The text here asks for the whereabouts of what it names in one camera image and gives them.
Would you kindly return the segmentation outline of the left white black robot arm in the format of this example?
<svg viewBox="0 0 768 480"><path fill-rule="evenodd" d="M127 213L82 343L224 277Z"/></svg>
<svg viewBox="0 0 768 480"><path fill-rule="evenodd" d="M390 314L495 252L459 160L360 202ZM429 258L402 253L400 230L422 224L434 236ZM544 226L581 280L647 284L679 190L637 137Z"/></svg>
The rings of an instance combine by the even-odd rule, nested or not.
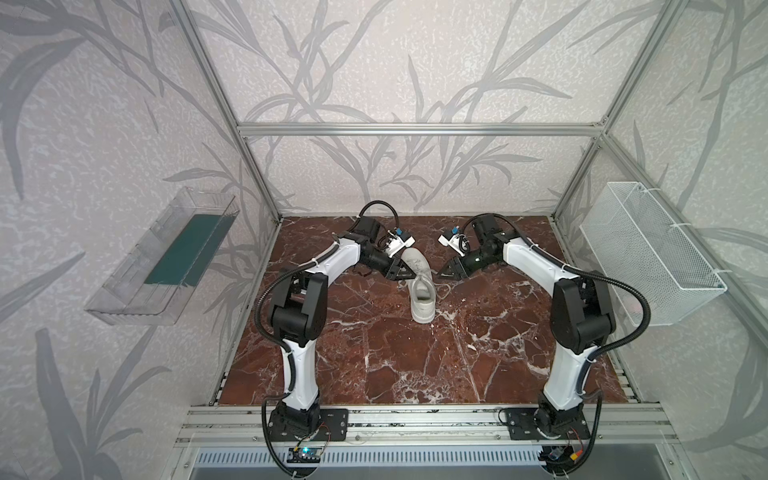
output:
<svg viewBox="0 0 768 480"><path fill-rule="evenodd" d="M402 252L413 244L395 208L372 200L328 248L282 270L264 289L254 308L254 324L265 340L279 347L284 381L282 394L262 400L268 442L308 440L321 428L316 343L327 322L329 287L358 265L390 281L414 280L417 274L402 259Z"/></svg>

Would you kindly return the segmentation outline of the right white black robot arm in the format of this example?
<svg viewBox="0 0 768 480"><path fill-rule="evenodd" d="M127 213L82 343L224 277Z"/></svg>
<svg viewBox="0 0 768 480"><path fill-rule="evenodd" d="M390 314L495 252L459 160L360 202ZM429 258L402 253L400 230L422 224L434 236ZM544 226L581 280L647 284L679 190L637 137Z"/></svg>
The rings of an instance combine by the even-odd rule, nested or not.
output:
<svg viewBox="0 0 768 480"><path fill-rule="evenodd" d="M439 271L441 279L465 280L488 266L505 264L550 295L555 354L533 425L540 436L548 439L558 439L574 429L581 423L583 403L588 397L585 386L591 365L645 332L652 318L649 301L623 281L559 260L501 214L476 215L464 225L441 233L438 241L455 252ZM626 336L608 342L616 329L612 287L637 300L641 322Z"/></svg>

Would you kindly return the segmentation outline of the white sneaker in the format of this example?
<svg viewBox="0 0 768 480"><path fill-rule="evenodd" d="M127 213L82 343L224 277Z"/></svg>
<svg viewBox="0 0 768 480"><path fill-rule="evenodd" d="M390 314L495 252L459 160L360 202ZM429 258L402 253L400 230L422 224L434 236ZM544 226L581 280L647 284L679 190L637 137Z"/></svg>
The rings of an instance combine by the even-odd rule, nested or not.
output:
<svg viewBox="0 0 768 480"><path fill-rule="evenodd" d="M402 260L416 274L414 279L406 281L412 318L419 324L429 324L435 318L436 289L428 260L416 248L407 248L402 254Z"/></svg>

